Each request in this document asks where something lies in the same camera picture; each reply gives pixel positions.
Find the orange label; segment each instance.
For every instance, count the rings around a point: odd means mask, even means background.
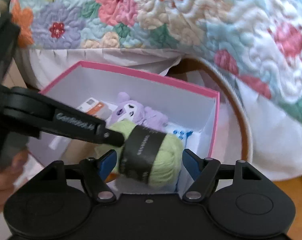
[[[100,111],[100,109],[104,107],[104,103],[98,102],[94,107],[92,107],[87,114],[94,115],[96,112]]]

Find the yarn ball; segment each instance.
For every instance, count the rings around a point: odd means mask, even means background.
[[[135,126],[135,123],[124,119],[112,124],[108,128],[113,131],[121,132],[125,140],[127,140]],[[114,149],[118,155],[118,161],[112,172],[118,174],[119,158],[123,147],[117,148],[106,144],[99,145],[96,147],[97,158],[101,157],[111,149]],[[151,168],[148,183],[149,186],[159,188],[176,181],[181,170],[183,150],[184,147],[182,141],[178,137],[173,134],[167,134],[164,137]]]

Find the purple stuffed animal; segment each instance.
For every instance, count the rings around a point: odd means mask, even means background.
[[[155,111],[150,107],[144,107],[137,101],[130,100],[125,92],[120,92],[117,98],[118,108],[112,113],[109,125],[128,119],[135,124],[164,132],[168,122],[165,114]]]

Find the black yarn label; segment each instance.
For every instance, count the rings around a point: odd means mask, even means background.
[[[148,184],[151,169],[166,133],[137,125],[126,140],[120,159],[119,172]]]

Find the bedspread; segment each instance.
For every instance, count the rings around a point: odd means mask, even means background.
[[[11,12],[22,48],[192,53],[302,124],[302,0],[12,0]]]

